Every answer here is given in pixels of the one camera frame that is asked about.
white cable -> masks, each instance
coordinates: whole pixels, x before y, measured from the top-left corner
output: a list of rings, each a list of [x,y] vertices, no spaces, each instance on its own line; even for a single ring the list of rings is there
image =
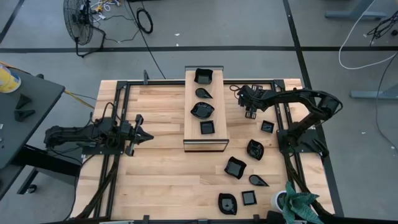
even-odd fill
[[[386,59],[384,59],[384,60],[381,60],[380,62],[375,62],[375,63],[371,63],[371,64],[369,64],[369,65],[363,65],[363,66],[360,66],[360,67],[352,67],[352,68],[351,68],[351,67],[347,67],[347,66],[343,65],[342,62],[341,62],[341,50],[343,49],[344,45],[347,43],[347,40],[349,39],[351,33],[353,32],[353,30],[354,30],[356,24],[362,19],[363,15],[365,15],[365,12],[369,10],[369,8],[373,5],[373,3],[374,3],[375,1],[376,1],[376,0],[373,0],[373,2],[369,5],[369,7],[362,13],[362,15],[359,17],[359,19],[355,22],[353,28],[351,28],[351,31],[348,33],[348,36],[347,36],[346,40],[344,41],[343,45],[340,47],[340,49],[339,49],[339,51],[338,51],[338,61],[339,61],[340,65],[341,65],[343,68],[345,68],[345,69],[357,70],[357,69],[361,69],[361,68],[370,67],[370,66],[373,66],[373,65],[378,65],[378,64],[380,64],[380,63],[383,63],[383,62],[386,62],[386,61],[392,59],[392,58],[397,54],[397,53],[395,53],[394,55],[392,55],[392,56],[390,56],[389,58],[386,58]]]

black desk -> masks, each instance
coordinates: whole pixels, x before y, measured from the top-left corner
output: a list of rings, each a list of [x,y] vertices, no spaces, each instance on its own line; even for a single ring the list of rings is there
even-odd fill
[[[25,165],[31,165],[55,172],[76,175],[79,165],[54,158],[45,151],[26,145],[40,123],[61,97],[64,86],[37,78],[28,73],[10,68],[21,78],[21,86],[12,93],[0,93],[0,124],[2,142],[0,142],[0,199]],[[35,114],[23,122],[14,119],[14,110],[20,94],[28,96],[32,102],[22,110],[35,110]]]

black aluminum frame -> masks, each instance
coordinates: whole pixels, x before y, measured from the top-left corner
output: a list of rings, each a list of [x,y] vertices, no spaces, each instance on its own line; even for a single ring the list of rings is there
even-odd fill
[[[254,85],[270,85],[271,90],[276,91],[276,88],[280,88],[281,91],[285,91],[285,85],[284,85],[284,80],[283,79],[275,79],[275,80],[224,80],[224,85],[243,85],[243,84],[254,84]],[[127,105],[129,101],[129,92],[132,86],[134,85],[185,85],[185,80],[143,80],[143,81],[118,81],[116,84],[116,93],[114,97],[114,105],[115,107],[113,108],[112,111],[112,118],[116,119],[116,113],[118,109],[118,103],[119,103],[119,97],[121,90],[124,88],[124,99],[123,99],[123,107],[122,107],[122,114],[121,114],[121,120],[124,121],[126,120],[126,111],[127,111]],[[279,104],[276,104],[274,106],[275,108],[275,113],[277,117],[277,122],[278,122],[278,127],[279,129],[283,129],[283,120],[282,120],[282,114],[280,112],[280,107]],[[289,104],[284,103],[284,110],[285,110],[285,115],[287,118],[287,123],[288,125],[292,124],[292,115],[290,113],[289,109]],[[115,155],[114,156],[114,164],[116,163],[117,165],[119,164],[119,159],[120,155]],[[294,159],[296,163],[296,171],[298,173],[298,176],[300,179],[303,181],[305,184],[305,178],[303,174],[303,169],[302,169],[302,164],[300,160],[300,154],[298,152],[294,153]],[[287,156],[285,157],[285,165],[288,166],[288,162],[290,162],[290,157]],[[108,163],[109,163],[109,156],[105,155],[104,156],[104,161],[102,165],[102,170],[101,170],[101,176],[100,176],[100,182],[99,186],[102,186],[104,184],[103,180],[105,179],[105,174],[108,168]],[[293,178],[287,171],[287,177],[290,182],[294,182]],[[106,206],[106,218],[111,218],[112,214],[112,207],[113,207],[113,200],[114,200],[114,193],[115,193],[115,186],[116,186],[116,178],[117,178],[117,170],[116,174],[111,181],[111,186],[109,188],[109,196],[108,196],[108,201],[107,201],[107,206]],[[329,188],[334,187],[336,188],[336,183],[332,186],[329,186]],[[95,212],[94,212],[94,218],[99,218],[100,217],[100,209],[101,209],[101,200],[98,201],[96,207],[95,207]],[[235,219],[235,220],[206,220],[208,222],[212,223],[265,223],[265,219]],[[198,220],[151,220],[151,223],[187,223],[187,222],[198,222]],[[135,220],[134,223],[145,223],[145,221],[141,220]]]

raised wooden board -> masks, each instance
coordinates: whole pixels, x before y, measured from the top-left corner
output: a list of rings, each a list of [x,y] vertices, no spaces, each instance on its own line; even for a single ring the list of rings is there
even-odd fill
[[[286,79],[288,90],[302,88],[299,79]],[[102,115],[107,102],[113,101],[116,80],[102,81],[96,103],[95,117]],[[244,117],[244,108],[224,86],[227,131],[230,143],[225,152],[185,153],[184,86],[133,86],[130,91],[127,119],[134,121],[136,114],[144,117],[143,128],[155,136],[154,140],[136,147],[134,157],[121,157],[112,219],[142,220],[150,215],[153,220],[173,219],[228,219],[265,218],[271,209],[270,197],[284,189],[286,170],[278,151],[275,135],[260,131],[263,119],[277,123],[274,108],[259,111],[255,120]],[[301,120],[307,109],[300,103],[291,103],[294,121]],[[265,147],[261,161],[249,157],[246,146],[250,139]],[[248,166],[238,180],[224,172],[228,159],[234,156]],[[314,153],[301,154],[307,187],[320,195],[318,201],[333,213],[330,193],[322,162]],[[76,204],[72,216],[79,214],[98,188],[103,156],[95,156],[82,168],[77,187]],[[251,174],[260,175],[270,187],[256,187],[249,183]],[[243,206],[242,191],[255,190],[257,205]],[[217,206],[219,193],[230,193],[238,201],[236,216],[223,215]],[[103,197],[102,215],[108,193]]]
[[[184,139],[186,141],[195,142],[195,140],[207,140],[205,145],[203,142],[197,142],[196,144],[185,144],[185,151],[222,151],[228,143],[227,131],[226,131],[226,116],[225,116],[225,102],[224,102],[224,79],[222,70],[213,71],[213,81],[209,85],[198,84],[194,82],[195,71],[185,72],[185,117],[184,117]],[[212,99],[202,99],[196,96],[195,90],[197,88],[204,88],[207,90]],[[192,108],[198,102],[205,102],[214,107],[214,112],[208,119],[199,119],[191,114]],[[201,121],[213,121],[215,127],[214,134],[201,134],[200,122]],[[218,144],[212,140],[223,140]]]

wooden table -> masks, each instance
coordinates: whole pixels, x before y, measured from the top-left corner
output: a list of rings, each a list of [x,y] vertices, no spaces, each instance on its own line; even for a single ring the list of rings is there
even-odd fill
[[[117,80],[103,80],[99,88],[94,116],[100,118],[107,102],[112,102]],[[300,79],[285,79],[286,90],[302,88]],[[120,159],[112,220],[187,219],[245,219],[259,214],[265,218],[271,209],[270,197],[284,190],[287,174],[274,133],[260,130],[262,120],[277,123],[275,110],[259,111],[255,120],[244,117],[229,85],[224,86],[224,100],[229,145],[225,152],[184,152],[184,85],[133,86],[130,90],[126,119],[134,124],[136,114],[144,117],[143,129],[154,135],[154,140],[136,146],[134,157]],[[123,101],[121,93],[119,105]],[[300,103],[290,103],[293,121],[301,120],[307,109]],[[111,115],[108,108],[106,115]],[[287,127],[282,110],[284,126]],[[250,139],[261,142],[264,156],[257,161],[248,156]],[[234,156],[248,166],[238,180],[224,172],[228,159]],[[320,195],[318,201],[333,213],[325,171],[315,153],[301,153],[308,188]],[[98,188],[103,156],[95,156],[82,168],[78,181],[76,203],[72,217],[79,214]],[[260,175],[270,187],[256,187],[249,183],[251,174]],[[241,192],[254,190],[257,205],[244,206]],[[233,194],[238,201],[238,214],[224,215],[218,209],[218,194]],[[104,193],[101,214],[104,215],[108,193]]]

